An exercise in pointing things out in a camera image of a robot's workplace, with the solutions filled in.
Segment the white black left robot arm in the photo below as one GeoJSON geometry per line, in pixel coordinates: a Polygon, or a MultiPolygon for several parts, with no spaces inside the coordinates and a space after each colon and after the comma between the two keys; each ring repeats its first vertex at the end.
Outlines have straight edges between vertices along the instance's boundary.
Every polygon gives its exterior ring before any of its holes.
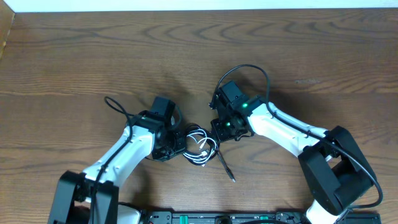
{"type": "Polygon", "coordinates": [[[119,203],[119,190],[147,156],[167,161],[186,149],[182,131],[141,118],[127,124],[111,149],[81,173],[59,178],[49,223],[139,223],[141,212],[119,203]]]}

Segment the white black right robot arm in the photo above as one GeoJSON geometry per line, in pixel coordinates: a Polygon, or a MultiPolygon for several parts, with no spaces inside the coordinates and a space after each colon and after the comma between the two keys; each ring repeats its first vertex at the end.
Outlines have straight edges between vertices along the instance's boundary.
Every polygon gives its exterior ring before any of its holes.
{"type": "Polygon", "coordinates": [[[218,118],[211,124],[219,141],[240,140],[247,133],[264,136],[299,161],[314,201],[305,212],[309,223],[337,223],[362,208],[354,202],[377,177],[351,133],[306,124],[278,109],[265,98],[217,94],[209,104],[218,118]]]}

